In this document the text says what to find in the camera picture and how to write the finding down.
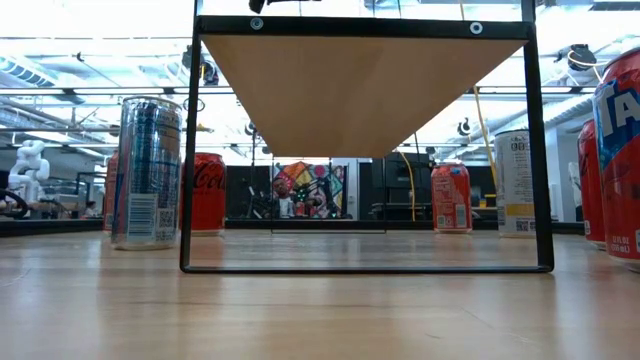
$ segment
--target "can lid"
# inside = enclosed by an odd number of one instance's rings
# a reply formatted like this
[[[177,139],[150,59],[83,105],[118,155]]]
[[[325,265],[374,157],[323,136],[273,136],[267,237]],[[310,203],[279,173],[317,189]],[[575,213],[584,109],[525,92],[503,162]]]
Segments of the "can lid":
[[[501,131],[501,132],[499,132],[499,133],[495,134],[495,137],[502,136],[502,135],[505,135],[505,134],[514,133],[514,132],[522,132],[522,131],[524,131],[524,132],[526,132],[527,134],[529,134],[529,129],[517,129],[517,130],[506,130],[506,131]]]
[[[607,65],[605,65],[603,72],[607,71],[607,69],[609,69],[609,66],[611,66],[614,63],[626,58],[627,56],[631,56],[631,55],[637,53],[638,51],[640,51],[640,46],[638,46],[635,49],[631,49],[631,50],[625,51],[622,54],[616,56],[613,60],[609,61],[609,63]]]
[[[182,106],[180,106],[179,104],[171,101],[171,100],[166,100],[166,99],[162,99],[162,98],[158,98],[158,97],[153,97],[153,96],[147,96],[147,95],[134,95],[134,96],[129,96],[126,97],[122,100],[122,102],[127,102],[127,101],[134,101],[134,100],[150,100],[150,101],[155,101],[155,102],[159,102],[159,103],[165,103],[165,104],[169,104],[169,105],[173,105],[179,109],[182,109]]]

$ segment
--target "red can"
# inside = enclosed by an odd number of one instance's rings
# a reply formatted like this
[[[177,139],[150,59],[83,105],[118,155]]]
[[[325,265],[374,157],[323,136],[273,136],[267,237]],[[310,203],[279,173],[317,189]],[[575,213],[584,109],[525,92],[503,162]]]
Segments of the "red can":
[[[107,180],[104,187],[104,216],[102,220],[102,231],[111,232],[113,226],[113,208],[116,204],[116,178],[118,175],[118,151],[107,163]]]
[[[195,155],[191,231],[218,233],[224,229],[227,169],[222,156],[218,154],[196,153]],[[182,210],[183,201],[180,201],[181,229]]]
[[[433,227],[440,233],[471,231],[471,183],[462,164],[438,165],[431,173]]]
[[[593,120],[584,123],[578,136],[578,158],[584,234],[587,240],[595,244],[598,249],[605,250],[600,165],[598,164],[596,126]]]
[[[607,252],[640,271],[640,48],[605,68],[593,98]]]

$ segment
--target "white can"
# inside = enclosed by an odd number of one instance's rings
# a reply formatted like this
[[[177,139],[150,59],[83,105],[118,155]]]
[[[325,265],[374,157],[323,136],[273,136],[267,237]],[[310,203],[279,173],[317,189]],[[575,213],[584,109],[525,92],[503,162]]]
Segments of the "white can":
[[[498,230],[505,237],[535,237],[529,131],[496,135]]]

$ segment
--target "white robot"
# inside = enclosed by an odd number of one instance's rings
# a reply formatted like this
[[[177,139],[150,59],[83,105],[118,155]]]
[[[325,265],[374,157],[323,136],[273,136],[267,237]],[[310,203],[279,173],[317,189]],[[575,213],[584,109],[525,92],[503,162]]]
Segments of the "white robot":
[[[27,140],[18,149],[18,160],[9,172],[9,191],[23,198],[27,204],[38,201],[40,181],[49,178],[49,162],[42,158],[44,142]]]

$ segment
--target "wooden floor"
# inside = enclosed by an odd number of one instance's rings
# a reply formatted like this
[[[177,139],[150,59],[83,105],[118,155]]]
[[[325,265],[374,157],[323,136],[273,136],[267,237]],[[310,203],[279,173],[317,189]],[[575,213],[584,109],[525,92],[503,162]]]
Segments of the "wooden floor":
[[[185,275],[176,250],[114,251],[100,233],[0,239],[0,359],[640,359],[640,275],[555,240],[546,275],[249,277]],[[534,259],[489,232],[194,244],[224,266]]]

